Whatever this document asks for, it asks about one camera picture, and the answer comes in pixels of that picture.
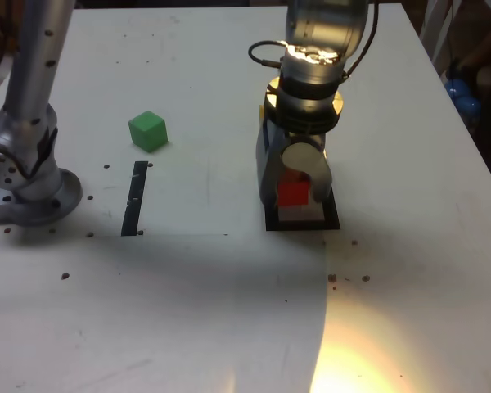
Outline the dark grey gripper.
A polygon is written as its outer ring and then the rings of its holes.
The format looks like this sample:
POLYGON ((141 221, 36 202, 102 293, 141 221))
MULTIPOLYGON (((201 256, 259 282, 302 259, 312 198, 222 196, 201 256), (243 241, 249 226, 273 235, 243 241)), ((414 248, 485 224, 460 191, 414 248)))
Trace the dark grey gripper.
POLYGON ((277 204, 277 185, 285 167, 306 174, 313 199, 323 203, 331 194, 332 176, 327 158, 316 147, 325 145, 324 133, 284 132, 270 119, 263 119, 256 143, 259 197, 263 205, 277 204))

